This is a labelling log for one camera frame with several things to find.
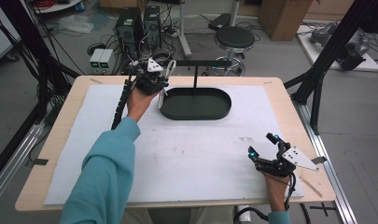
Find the wooden table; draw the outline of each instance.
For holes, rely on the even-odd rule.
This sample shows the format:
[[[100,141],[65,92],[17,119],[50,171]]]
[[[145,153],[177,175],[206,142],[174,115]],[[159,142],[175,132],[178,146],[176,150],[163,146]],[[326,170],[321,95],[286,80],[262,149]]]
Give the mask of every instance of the wooden table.
[[[85,99],[90,85],[123,84],[126,77],[78,77],[70,91],[63,108],[49,133],[49,137],[39,155],[41,159],[47,159],[46,166],[34,166],[29,175],[21,195],[16,202],[18,211],[43,211],[60,210],[61,205],[44,205],[55,165],[63,150],[69,132],[76,119],[77,113]],[[170,83],[174,85],[190,85],[193,77],[170,77]],[[310,159],[316,157],[316,153],[310,138],[308,137],[294,105],[279,78],[276,77],[199,77],[199,86],[209,85],[253,85],[263,86],[267,92],[274,115],[284,136],[284,140],[294,143]],[[301,182],[305,196],[299,199],[291,199],[293,203],[305,202],[332,202],[335,200],[334,190],[322,165],[320,170],[314,172],[297,168],[297,178]],[[264,200],[236,200],[231,204],[267,203]],[[209,204],[173,203],[170,206],[206,206]],[[127,207],[160,207],[156,204],[127,204]]]

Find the teal sleeve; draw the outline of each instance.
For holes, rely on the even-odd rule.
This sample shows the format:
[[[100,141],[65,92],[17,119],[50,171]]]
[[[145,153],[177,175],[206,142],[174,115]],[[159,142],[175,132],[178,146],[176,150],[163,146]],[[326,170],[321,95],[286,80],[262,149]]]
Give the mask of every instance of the teal sleeve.
[[[270,224],[290,224],[290,216],[288,212],[271,212],[268,214],[268,222]]]
[[[120,223],[133,184],[133,142],[139,134],[127,117],[116,130],[99,136],[84,158],[60,223]]]

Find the wrist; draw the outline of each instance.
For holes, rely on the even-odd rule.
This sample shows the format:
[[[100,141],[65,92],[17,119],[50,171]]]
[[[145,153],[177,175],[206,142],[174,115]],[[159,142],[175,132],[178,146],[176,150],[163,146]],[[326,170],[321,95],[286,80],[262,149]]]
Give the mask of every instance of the wrist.
[[[284,198],[272,198],[270,197],[270,207],[273,212],[286,211]]]
[[[141,116],[138,116],[138,115],[135,115],[135,114],[130,114],[128,113],[127,114],[127,117],[130,117],[131,119],[133,119],[136,123],[140,120]]]

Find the floor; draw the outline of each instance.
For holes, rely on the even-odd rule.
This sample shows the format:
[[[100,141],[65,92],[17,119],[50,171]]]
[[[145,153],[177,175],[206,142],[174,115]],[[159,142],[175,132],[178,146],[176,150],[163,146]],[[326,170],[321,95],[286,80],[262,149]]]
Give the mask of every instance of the floor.
[[[77,14],[73,9],[51,13],[45,20],[52,26],[58,19],[72,13]],[[97,6],[88,8],[80,15],[88,15],[96,23],[90,34],[68,31],[54,34],[78,67],[85,74],[91,74],[87,47],[105,42],[105,35],[113,34],[116,19],[110,14],[110,17],[106,17]],[[240,17],[238,21],[259,26],[256,18]],[[213,33],[206,28],[207,22],[203,17],[190,17],[186,22],[187,27],[193,25],[192,33]],[[245,54],[246,76],[279,77],[286,82],[311,67],[297,39],[276,42],[269,40],[261,30],[254,30],[253,33],[258,41]],[[187,35],[192,50],[191,59],[213,60],[224,55],[225,51],[215,45],[213,38],[213,35]],[[178,41],[175,46],[174,58],[183,59]],[[65,65],[81,74],[61,48],[58,47],[56,51]],[[378,60],[378,52],[370,49],[368,53]],[[192,76],[193,72],[193,69],[187,68],[176,70],[176,74],[182,76]],[[201,72],[206,72],[205,68],[201,68]],[[292,87],[287,91],[293,93],[296,89]],[[35,106],[35,95],[35,79],[22,60],[16,63],[7,60],[0,62],[0,153]],[[323,85],[319,131],[357,223],[378,223],[378,72],[329,70]],[[22,213],[15,210],[14,204],[30,171],[31,168],[23,165],[0,198],[0,223],[58,222],[59,211]],[[335,207],[333,202],[324,205]],[[320,203],[307,203],[305,206],[312,223],[342,223],[337,211],[313,208],[322,206]],[[264,213],[269,211],[268,205],[256,207]],[[306,223],[299,204],[292,204],[289,211],[292,223]],[[252,214],[252,223],[265,222]]]

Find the person's arm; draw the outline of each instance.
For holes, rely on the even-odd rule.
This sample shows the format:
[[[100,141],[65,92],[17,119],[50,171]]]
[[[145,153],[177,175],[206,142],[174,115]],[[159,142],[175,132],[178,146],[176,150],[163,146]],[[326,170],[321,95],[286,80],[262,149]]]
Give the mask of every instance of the person's arm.
[[[132,91],[127,118],[116,130],[102,133],[85,157],[60,223],[120,223],[133,184],[133,142],[140,134],[136,122],[155,95]]]
[[[268,191],[268,201],[271,207],[271,213],[268,214],[270,224],[289,224],[289,213],[285,209],[285,191],[289,177],[277,177],[264,174]]]

